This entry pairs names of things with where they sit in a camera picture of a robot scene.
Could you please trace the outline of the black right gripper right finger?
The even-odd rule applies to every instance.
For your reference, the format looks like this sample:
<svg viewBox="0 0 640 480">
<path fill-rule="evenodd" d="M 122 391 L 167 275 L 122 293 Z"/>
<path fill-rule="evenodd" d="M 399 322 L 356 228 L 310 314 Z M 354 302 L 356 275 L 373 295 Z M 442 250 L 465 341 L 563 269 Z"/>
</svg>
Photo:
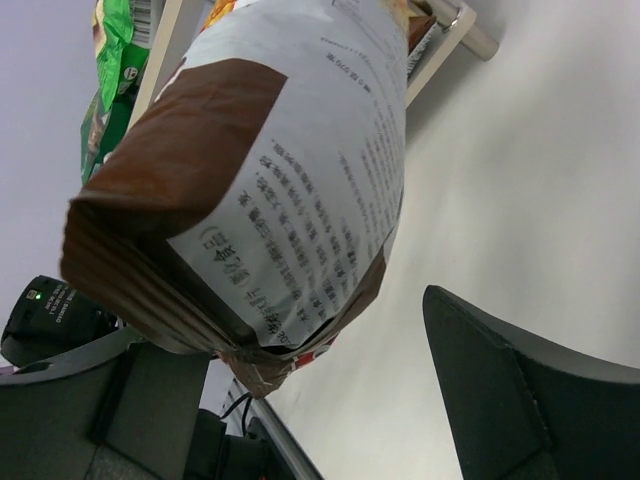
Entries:
<svg viewBox="0 0 640 480">
<path fill-rule="evenodd" d="M 561 346 L 435 285 L 423 317 L 464 478 L 638 478 L 638 369 Z"/>
</svg>

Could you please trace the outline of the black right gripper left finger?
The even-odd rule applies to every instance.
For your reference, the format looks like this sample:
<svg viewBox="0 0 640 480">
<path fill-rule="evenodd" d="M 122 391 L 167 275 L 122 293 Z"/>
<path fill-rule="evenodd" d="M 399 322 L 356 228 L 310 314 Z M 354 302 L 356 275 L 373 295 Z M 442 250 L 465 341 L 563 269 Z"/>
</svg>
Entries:
<svg viewBox="0 0 640 480">
<path fill-rule="evenodd" d="M 182 478 L 208 365 L 119 331 L 2 377 L 2 478 Z"/>
</svg>

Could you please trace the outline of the green Real hand cooked bag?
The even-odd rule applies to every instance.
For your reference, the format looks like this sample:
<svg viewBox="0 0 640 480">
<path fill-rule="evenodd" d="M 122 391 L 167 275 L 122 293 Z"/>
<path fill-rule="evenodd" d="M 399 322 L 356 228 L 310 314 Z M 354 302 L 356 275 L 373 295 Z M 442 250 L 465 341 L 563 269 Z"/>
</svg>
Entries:
<svg viewBox="0 0 640 480">
<path fill-rule="evenodd" d="M 98 90 L 83 123 L 81 181 L 123 138 L 162 15 L 162 1 L 98 1 L 92 17 Z"/>
</svg>

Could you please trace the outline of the brown Chuba barbecue chips bag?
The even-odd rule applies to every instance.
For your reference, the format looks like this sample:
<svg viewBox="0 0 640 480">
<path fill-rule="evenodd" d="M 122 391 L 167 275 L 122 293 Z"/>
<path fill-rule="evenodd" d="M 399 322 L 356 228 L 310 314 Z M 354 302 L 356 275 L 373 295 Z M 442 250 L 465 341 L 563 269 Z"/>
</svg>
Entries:
<svg viewBox="0 0 640 480">
<path fill-rule="evenodd" d="M 427 1 L 409 1 L 408 53 L 426 48 L 437 26 L 437 16 Z"/>
</svg>

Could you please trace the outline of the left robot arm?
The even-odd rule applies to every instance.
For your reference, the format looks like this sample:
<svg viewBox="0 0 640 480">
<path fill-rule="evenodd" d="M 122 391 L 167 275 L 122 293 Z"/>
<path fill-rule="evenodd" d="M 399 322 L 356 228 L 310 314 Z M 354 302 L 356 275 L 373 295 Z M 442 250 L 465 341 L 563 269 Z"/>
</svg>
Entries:
<svg viewBox="0 0 640 480">
<path fill-rule="evenodd" d="M 16 301 L 1 336 L 1 354 L 16 370 L 82 347 L 124 323 L 68 283 L 40 275 Z"/>
</svg>

